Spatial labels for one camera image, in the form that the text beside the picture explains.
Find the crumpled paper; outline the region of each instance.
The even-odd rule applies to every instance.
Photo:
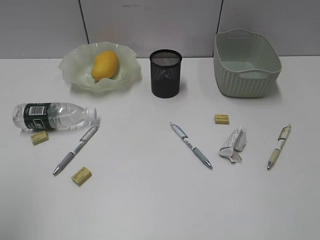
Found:
[[[245,145],[247,145],[247,129],[239,126],[220,148],[219,155],[229,159],[231,163],[241,163],[242,159],[238,152],[242,152]]]

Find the pen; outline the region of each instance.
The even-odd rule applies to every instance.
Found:
[[[280,155],[282,148],[285,145],[285,142],[287,141],[287,138],[289,137],[290,132],[291,132],[291,124],[289,124],[288,126],[286,126],[282,129],[280,136],[278,137],[277,146],[273,150],[273,153],[268,161],[268,165],[267,165],[266,169],[270,170],[274,166],[276,160],[278,159],[278,157]]]
[[[84,145],[89,141],[89,139],[96,133],[98,130],[98,126],[91,127],[85,135],[79,140],[79,145],[71,152],[69,152],[65,158],[58,164],[58,166],[55,168],[53,175],[56,176],[58,173],[60,173],[67,165],[71,162],[72,159],[74,159],[75,155],[84,147]]]
[[[185,134],[185,132],[182,131],[182,129],[179,126],[173,124],[172,122],[170,122],[170,126],[172,130],[179,136],[179,138],[181,138],[182,141],[190,148],[190,150],[198,157],[198,159],[200,159],[201,162],[204,165],[206,165],[207,168],[212,170],[212,165],[209,162],[209,160],[202,154],[202,152],[197,147],[192,146],[192,144],[189,142],[187,134]]]

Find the storage basket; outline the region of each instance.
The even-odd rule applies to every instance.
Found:
[[[234,98],[259,98],[281,72],[280,59],[266,37],[244,29],[215,36],[214,75],[222,94]]]

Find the yellow fruit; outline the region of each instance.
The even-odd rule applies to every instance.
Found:
[[[116,73],[117,67],[117,55],[113,51],[103,51],[95,57],[91,76],[97,81],[109,79]]]

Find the water bottle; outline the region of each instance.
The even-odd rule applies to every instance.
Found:
[[[66,102],[23,103],[12,113],[13,123],[20,129],[60,129],[97,118],[95,108],[82,108]]]

